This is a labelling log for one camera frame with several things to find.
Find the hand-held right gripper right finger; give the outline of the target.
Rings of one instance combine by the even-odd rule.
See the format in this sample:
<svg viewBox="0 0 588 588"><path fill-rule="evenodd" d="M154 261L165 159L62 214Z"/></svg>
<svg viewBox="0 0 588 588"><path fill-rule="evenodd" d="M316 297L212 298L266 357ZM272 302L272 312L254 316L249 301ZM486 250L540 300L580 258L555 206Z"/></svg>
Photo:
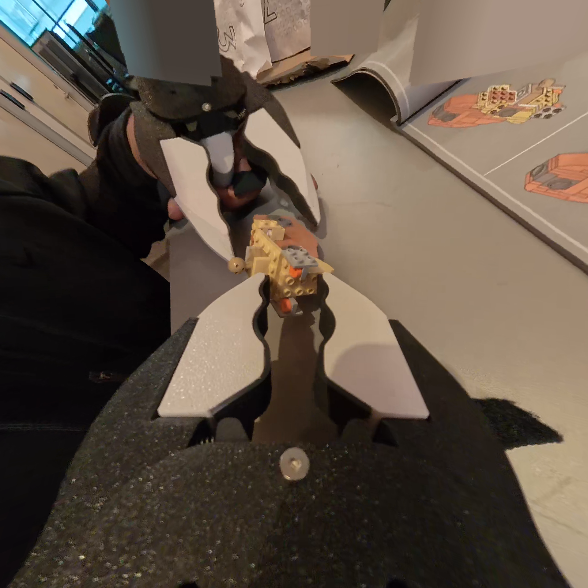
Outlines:
<svg viewBox="0 0 588 588"><path fill-rule="evenodd" d="M386 314L334 274L320 278L316 383L331 421L426 420L429 409Z"/></svg>

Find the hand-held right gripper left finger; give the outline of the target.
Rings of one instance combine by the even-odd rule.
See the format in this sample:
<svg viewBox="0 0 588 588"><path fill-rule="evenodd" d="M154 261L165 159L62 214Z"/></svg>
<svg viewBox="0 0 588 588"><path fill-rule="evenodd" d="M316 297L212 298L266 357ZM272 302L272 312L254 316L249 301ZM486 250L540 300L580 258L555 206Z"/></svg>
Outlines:
<svg viewBox="0 0 588 588"><path fill-rule="evenodd" d="M198 317L158 407L159 417L232 417L253 428L271 397L269 280L256 274Z"/></svg>

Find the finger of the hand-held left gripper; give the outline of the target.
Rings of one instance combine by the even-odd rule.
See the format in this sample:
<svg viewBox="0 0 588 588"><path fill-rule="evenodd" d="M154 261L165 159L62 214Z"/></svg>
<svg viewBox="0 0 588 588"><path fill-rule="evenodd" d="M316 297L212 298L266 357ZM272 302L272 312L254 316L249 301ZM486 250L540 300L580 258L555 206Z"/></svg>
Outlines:
<svg viewBox="0 0 588 588"><path fill-rule="evenodd" d="M248 158L263 168L314 227L320 224L318 195L302 152L284 132L249 132Z"/></svg>
<svg viewBox="0 0 588 588"><path fill-rule="evenodd" d="M229 226L209 181L209 157L201 145L185 138L160 141L175 190L175 201L202 241L220 258L235 257Z"/></svg>

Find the tan and orange brick model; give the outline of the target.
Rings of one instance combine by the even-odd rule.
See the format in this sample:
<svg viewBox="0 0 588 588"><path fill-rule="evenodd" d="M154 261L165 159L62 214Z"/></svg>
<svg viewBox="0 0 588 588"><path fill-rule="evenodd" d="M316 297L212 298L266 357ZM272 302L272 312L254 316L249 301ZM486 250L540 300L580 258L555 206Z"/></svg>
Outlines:
<svg viewBox="0 0 588 588"><path fill-rule="evenodd" d="M269 300L281 318L299 316L299 298L318 292L318 277L334 269L318 256L318 242L294 217L255 215L245 257L228 269L269 278Z"/></svg>

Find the person's left forearm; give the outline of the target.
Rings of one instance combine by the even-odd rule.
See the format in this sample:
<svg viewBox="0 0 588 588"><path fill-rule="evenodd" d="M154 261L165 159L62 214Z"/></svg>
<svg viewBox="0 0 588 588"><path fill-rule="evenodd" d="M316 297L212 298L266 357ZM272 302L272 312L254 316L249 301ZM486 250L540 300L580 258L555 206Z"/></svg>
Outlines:
<svg viewBox="0 0 588 588"><path fill-rule="evenodd" d="M132 145L131 101L108 95L88 118L96 157L83 172L65 169L44 180L43 196L68 220L58 232L71 242L90 238L117 242L136 258L145 258L164 238L168 219L157 180L139 161Z"/></svg>

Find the person's left hand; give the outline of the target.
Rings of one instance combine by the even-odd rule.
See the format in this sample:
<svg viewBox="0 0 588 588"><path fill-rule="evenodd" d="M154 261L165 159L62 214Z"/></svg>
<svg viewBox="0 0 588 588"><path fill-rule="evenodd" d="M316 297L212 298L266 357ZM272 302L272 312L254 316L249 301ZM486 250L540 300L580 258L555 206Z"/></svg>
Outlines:
<svg viewBox="0 0 588 588"><path fill-rule="evenodd" d="M234 174L241 173L242 175L246 174L252 176L252 166L244 155L243 137L241 132L238 132L233 136L233 149L235 154L235 165L233 167ZM238 191L235 192L233 185L228 187L216 187L215 190L221 203L221 210L224 212L232 212L254 202L254 200L260 195L262 187L263 185L259 185L255 190L249 190L247 192L242 188L239 188ZM169 198L167 201L167 212L169 219L172 221L180 221L184 217L182 210L173 198Z"/></svg>

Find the brown cardboard piece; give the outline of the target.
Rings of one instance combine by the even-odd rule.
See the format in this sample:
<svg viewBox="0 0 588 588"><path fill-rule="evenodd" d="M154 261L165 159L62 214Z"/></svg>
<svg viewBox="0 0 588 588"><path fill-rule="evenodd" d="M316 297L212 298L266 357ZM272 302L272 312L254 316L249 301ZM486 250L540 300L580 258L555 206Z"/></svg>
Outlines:
<svg viewBox="0 0 588 588"><path fill-rule="evenodd" d="M352 55L311 56L309 49L273 62L267 70L260 71L256 80L267 88L286 85L305 77L311 77L336 66L346 66Z"/></svg>

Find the beige cabinet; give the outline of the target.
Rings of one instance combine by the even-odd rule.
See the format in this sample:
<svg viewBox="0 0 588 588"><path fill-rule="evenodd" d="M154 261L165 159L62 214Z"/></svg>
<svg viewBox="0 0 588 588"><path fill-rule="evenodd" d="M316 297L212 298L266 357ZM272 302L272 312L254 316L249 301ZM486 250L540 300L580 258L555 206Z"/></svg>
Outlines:
<svg viewBox="0 0 588 588"><path fill-rule="evenodd" d="M83 171L96 149L88 134L93 108L63 76L1 24L1 155L51 174Z"/></svg>

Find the grey instruction booklet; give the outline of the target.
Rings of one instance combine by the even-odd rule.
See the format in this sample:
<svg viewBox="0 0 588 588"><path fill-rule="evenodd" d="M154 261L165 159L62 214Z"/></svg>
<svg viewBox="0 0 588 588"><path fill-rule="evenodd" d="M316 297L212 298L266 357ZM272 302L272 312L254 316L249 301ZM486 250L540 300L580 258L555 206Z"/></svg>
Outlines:
<svg viewBox="0 0 588 588"><path fill-rule="evenodd" d="M390 124L587 272L587 1L385 1Z"/></svg>

